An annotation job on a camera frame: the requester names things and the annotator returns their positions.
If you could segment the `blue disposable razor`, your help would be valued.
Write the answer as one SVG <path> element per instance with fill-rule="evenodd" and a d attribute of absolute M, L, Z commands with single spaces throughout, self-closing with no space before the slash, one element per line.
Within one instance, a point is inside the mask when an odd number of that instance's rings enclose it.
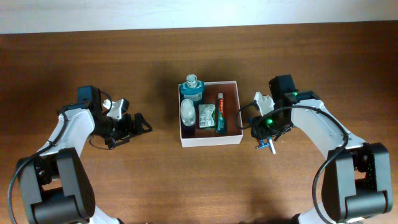
<path fill-rule="evenodd" d="M 249 119 L 249 123 L 251 125 L 251 136 L 258 141 L 258 145 L 256 146 L 257 150 L 270 147 L 266 125 L 261 123 L 254 124 L 260 118 L 260 116 L 256 116 Z"/>

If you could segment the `blue and white toothbrush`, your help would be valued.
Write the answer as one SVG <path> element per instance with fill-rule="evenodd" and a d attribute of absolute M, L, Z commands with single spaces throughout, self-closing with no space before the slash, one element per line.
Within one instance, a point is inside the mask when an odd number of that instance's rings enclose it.
<path fill-rule="evenodd" d="M 273 143 L 272 138 L 269 138 L 269 139 L 268 139 L 268 143 L 269 143 L 269 148 L 270 148 L 270 150 L 271 150 L 271 153 L 276 154 L 276 150 L 275 150 L 275 147 L 274 147 L 274 143 Z"/>

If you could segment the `green Colgate toothpaste tube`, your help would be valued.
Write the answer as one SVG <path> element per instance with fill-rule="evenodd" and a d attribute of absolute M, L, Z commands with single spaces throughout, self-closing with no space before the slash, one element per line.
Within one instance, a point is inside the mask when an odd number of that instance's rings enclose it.
<path fill-rule="evenodd" d="M 223 93 L 218 93 L 218 113 L 217 113 L 217 128 L 218 134 L 226 134 L 226 121 L 224 116 L 224 96 Z"/>

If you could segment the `clear pump soap bottle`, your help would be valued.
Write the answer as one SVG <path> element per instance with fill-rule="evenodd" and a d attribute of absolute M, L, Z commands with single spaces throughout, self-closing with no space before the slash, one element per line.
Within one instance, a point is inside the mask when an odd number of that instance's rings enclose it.
<path fill-rule="evenodd" d="M 186 136 L 195 135 L 196 112 L 193 101 L 184 99 L 180 105 L 180 117 L 182 121 L 183 133 Z"/>

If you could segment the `green and white soap packet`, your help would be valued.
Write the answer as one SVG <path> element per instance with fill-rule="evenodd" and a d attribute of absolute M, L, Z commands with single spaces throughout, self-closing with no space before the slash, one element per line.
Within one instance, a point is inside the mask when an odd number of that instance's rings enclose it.
<path fill-rule="evenodd" d="M 214 104 L 198 105 L 200 129 L 215 129 L 215 109 Z"/>

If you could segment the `blue Listerine mouthwash bottle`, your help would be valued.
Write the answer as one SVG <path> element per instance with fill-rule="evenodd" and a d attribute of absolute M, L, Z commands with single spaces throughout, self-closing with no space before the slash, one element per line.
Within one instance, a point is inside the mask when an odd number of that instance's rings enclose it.
<path fill-rule="evenodd" d="M 204 91 L 204 82 L 198 80 L 195 74 L 187 75 L 186 82 L 179 85 L 181 100 L 192 100 L 194 106 L 204 104 Z"/>

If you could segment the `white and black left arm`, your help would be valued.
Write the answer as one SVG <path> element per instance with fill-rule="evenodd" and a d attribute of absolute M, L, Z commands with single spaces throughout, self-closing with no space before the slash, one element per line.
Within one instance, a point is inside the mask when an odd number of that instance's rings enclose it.
<path fill-rule="evenodd" d="M 127 99 L 102 100 L 104 94 L 92 85 L 79 87 L 77 101 L 58 110 L 58 123 L 46 143 L 18 160 L 7 190 L 11 222 L 16 222 L 12 190 L 19 184 L 29 223 L 122 223 L 96 205 L 81 152 L 94 136 L 103 138 L 103 149 L 110 151 L 151 132 L 152 126 L 141 113 L 127 113 Z"/>

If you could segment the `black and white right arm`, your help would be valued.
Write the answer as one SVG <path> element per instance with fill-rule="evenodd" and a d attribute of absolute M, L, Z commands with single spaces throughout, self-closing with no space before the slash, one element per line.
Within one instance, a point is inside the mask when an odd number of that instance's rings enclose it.
<path fill-rule="evenodd" d="M 299 128 L 325 158 L 312 184 L 313 208 L 292 223 L 361 223 L 393 207 L 390 158 L 381 143 L 368 143 L 345 128 L 312 90 L 300 91 L 291 75 L 269 81 L 270 95 L 256 92 L 250 120 L 259 149 Z"/>

